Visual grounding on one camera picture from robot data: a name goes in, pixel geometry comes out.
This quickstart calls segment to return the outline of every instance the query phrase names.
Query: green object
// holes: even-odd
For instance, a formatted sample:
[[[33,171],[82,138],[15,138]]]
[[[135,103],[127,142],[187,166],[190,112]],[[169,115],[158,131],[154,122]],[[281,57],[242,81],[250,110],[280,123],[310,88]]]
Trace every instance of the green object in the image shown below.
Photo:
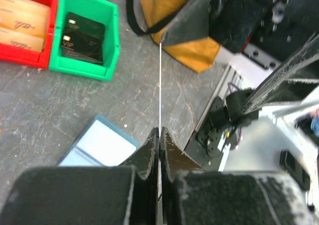
[[[60,41],[66,14],[72,12],[105,25],[103,65],[62,57]],[[49,69],[110,81],[120,55],[118,6],[106,0],[59,0]]]

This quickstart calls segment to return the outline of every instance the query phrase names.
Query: bag strap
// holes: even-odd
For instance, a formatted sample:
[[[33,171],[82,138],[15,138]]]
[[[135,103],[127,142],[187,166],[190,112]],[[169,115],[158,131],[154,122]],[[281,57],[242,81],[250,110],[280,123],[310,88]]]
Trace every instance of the bag strap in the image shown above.
[[[154,34],[159,32],[161,29],[163,29],[168,23],[170,23],[174,17],[177,15],[180,9],[177,11],[169,14],[165,18],[161,19],[158,23],[153,25],[151,28],[148,28],[147,31],[143,31],[137,20],[134,13],[134,0],[126,0],[126,17],[129,23],[129,26],[131,27],[132,31],[137,35],[147,35],[147,34]]]

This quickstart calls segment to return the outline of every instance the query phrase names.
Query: gray table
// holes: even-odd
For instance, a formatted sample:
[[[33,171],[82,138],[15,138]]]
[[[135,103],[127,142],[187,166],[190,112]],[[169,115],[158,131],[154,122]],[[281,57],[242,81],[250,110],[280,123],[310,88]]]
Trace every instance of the gray table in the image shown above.
[[[111,82],[0,62],[0,208],[27,168],[54,165],[101,112],[143,143],[159,125],[159,47],[137,37],[119,6],[121,55]],[[141,9],[136,2],[136,12]],[[162,58],[162,125],[184,147],[223,73]]]

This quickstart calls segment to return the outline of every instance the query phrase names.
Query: red plastic box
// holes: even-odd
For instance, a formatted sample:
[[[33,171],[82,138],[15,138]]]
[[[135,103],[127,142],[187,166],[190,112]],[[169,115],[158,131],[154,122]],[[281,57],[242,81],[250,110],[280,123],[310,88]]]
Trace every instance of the red plastic box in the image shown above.
[[[47,69],[50,61],[58,0],[33,0],[51,8],[44,51],[38,53],[0,43],[0,60]]]

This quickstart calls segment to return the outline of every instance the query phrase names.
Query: orange fabric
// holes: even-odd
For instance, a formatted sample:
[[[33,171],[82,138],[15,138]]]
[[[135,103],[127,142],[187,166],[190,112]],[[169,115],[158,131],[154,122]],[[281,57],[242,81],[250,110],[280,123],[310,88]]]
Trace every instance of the orange fabric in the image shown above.
[[[149,27],[176,11],[188,0],[141,0],[142,10]],[[153,41],[160,43],[165,28],[152,34]],[[220,45],[211,38],[191,41],[163,47],[172,57],[197,73],[209,69],[220,49]]]

